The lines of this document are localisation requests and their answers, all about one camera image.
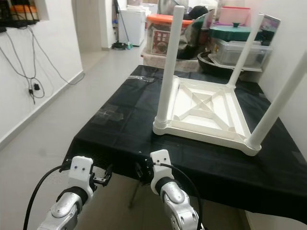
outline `black tablecloth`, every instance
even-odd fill
[[[150,152],[167,149],[172,164],[195,183],[202,198],[251,212],[307,223],[307,164],[278,120],[255,157],[239,150],[152,132],[162,83],[162,69],[138,66],[73,139],[65,159],[93,158],[95,165],[138,178]],[[227,79],[176,72],[182,78],[227,83]],[[270,102],[255,83],[237,83],[236,95],[249,129],[260,121]]]

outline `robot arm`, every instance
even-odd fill
[[[153,161],[152,191],[159,195],[165,212],[171,220],[172,229],[196,230],[199,217],[190,205],[189,196],[179,188],[172,175],[172,169],[159,166],[161,163],[171,165],[168,151],[163,149],[150,154]]]
[[[93,160],[86,157],[74,157],[69,172],[68,188],[58,197],[57,202],[47,213],[38,230],[73,230],[78,222],[82,207],[91,201],[95,184],[107,186],[112,176],[109,167],[104,178],[95,177]]]

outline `pink box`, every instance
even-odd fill
[[[245,24],[249,16],[250,8],[223,6],[221,8],[219,23],[230,24],[240,23]]]

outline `black wire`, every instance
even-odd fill
[[[18,72],[16,71],[16,69],[14,68],[14,66],[12,65],[12,63],[9,61],[8,57],[4,54],[3,50],[2,50],[2,53],[5,55],[6,59],[8,60],[8,62],[10,63],[10,65],[13,67],[13,69],[15,70],[15,72],[18,73],[20,76],[27,78],[27,81],[28,81],[28,88],[29,88],[29,90],[32,91],[32,93],[30,93],[30,96],[31,96],[31,98],[33,99],[33,103],[35,104],[35,98],[40,99],[40,98],[43,98],[43,97],[45,96],[45,89],[44,89],[43,84],[40,82],[40,80],[38,80],[38,79],[36,78],[36,73],[37,73],[37,71],[36,71],[36,61],[35,61],[34,36],[32,36],[32,50],[33,50],[34,76],[31,77],[31,78],[29,78],[29,77],[27,77],[27,75],[26,75],[26,73],[25,73],[24,67],[23,67],[23,65],[22,65],[22,63],[21,63],[21,60],[19,59],[19,56],[18,56],[18,54],[17,54],[17,51],[16,51],[16,49],[15,49],[15,45],[14,45],[14,43],[13,43],[13,40],[12,40],[11,36],[10,36],[7,32],[6,32],[6,35],[8,36],[8,38],[9,38],[9,40],[10,40],[10,43],[11,43],[11,45],[12,45],[12,47],[13,47],[14,53],[15,53],[17,59],[18,59],[18,62],[19,62],[19,64],[20,64],[20,66],[21,66],[21,69],[22,69],[24,75],[22,75],[22,74],[20,74],[20,73],[18,73]],[[40,84],[40,88],[42,89],[43,95],[40,96],[40,97],[34,95],[34,91],[33,91],[33,87],[32,87],[32,80],[33,80],[33,79],[35,79],[36,81],[38,81],[38,83]]]
[[[194,193],[197,197],[197,202],[198,202],[198,207],[199,207],[199,216],[198,216],[198,224],[197,224],[197,230],[201,230],[201,219],[202,219],[202,212],[203,212],[203,208],[202,208],[202,204],[201,204],[201,196],[195,186],[195,184],[193,183],[193,181],[191,181],[191,179],[184,173],[182,172],[179,168],[176,168],[175,166],[173,165],[169,165],[169,164],[163,164],[161,163],[160,164],[161,166],[164,166],[164,167],[167,167],[167,168],[170,168],[170,169],[173,169],[179,173],[181,173],[185,178],[186,180],[190,183],[190,185],[192,186],[193,190],[194,190]]]
[[[76,84],[78,84],[81,80],[83,80],[85,74],[82,76],[81,79],[79,79],[79,80],[78,80],[76,83],[74,83],[74,84],[73,84],[73,83],[69,83],[68,81],[66,81],[66,80],[62,77],[62,75],[60,74],[60,72],[58,71],[58,69],[53,65],[52,61],[50,60],[50,58],[48,57],[48,55],[46,54],[46,52],[43,50],[42,46],[40,45],[40,43],[38,42],[36,36],[34,35],[32,28],[31,28],[30,26],[28,26],[27,28],[28,28],[28,30],[31,32],[33,38],[35,39],[35,41],[36,41],[36,43],[37,43],[37,45],[38,45],[38,47],[39,47],[39,48],[41,49],[41,51],[44,53],[44,55],[45,55],[46,58],[48,59],[49,63],[50,63],[51,66],[53,67],[53,69],[58,73],[59,77],[60,77],[63,81],[65,81],[65,82],[66,82],[67,84],[69,84],[69,85],[76,85]]]
[[[32,193],[32,196],[30,198],[30,201],[29,201],[29,204],[28,204],[28,208],[27,208],[27,212],[25,214],[25,217],[24,217],[24,228],[23,230],[27,230],[28,229],[28,223],[29,223],[29,218],[30,218],[30,213],[31,213],[31,208],[32,208],[32,205],[33,205],[33,202],[34,202],[34,199],[35,199],[35,196],[40,188],[40,186],[42,185],[42,183],[44,182],[44,180],[50,175],[52,174],[54,171],[62,168],[64,165],[60,165],[60,166],[57,166],[53,169],[51,169],[49,172],[47,172],[43,177],[42,179],[40,179],[40,181],[38,182],[37,186],[35,187],[33,193]]]
[[[14,8],[14,11],[17,13],[15,4],[13,4],[13,8]]]
[[[25,18],[23,16],[19,15],[19,14],[16,14],[16,13],[11,14],[11,16],[14,16],[14,15],[16,15],[18,17],[21,17],[22,19],[25,20]],[[25,25],[24,27],[19,27],[18,29],[19,30],[26,30],[27,29],[27,25]]]

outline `gray floor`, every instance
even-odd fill
[[[141,63],[141,50],[108,52],[83,81],[67,89],[0,152],[1,230],[22,229],[37,182],[47,170],[61,164],[74,135]],[[78,229],[170,229],[162,204],[149,187],[139,190],[135,207],[128,209],[135,184],[135,180],[114,175],[108,187],[95,193]],[[66,186],[67,173],[54,173],[47,179],[35,199],[28,229],[37,228]],[[205,202],[204,207],[204,223],[210,230],[243,229],[237,209],[213,202]]]

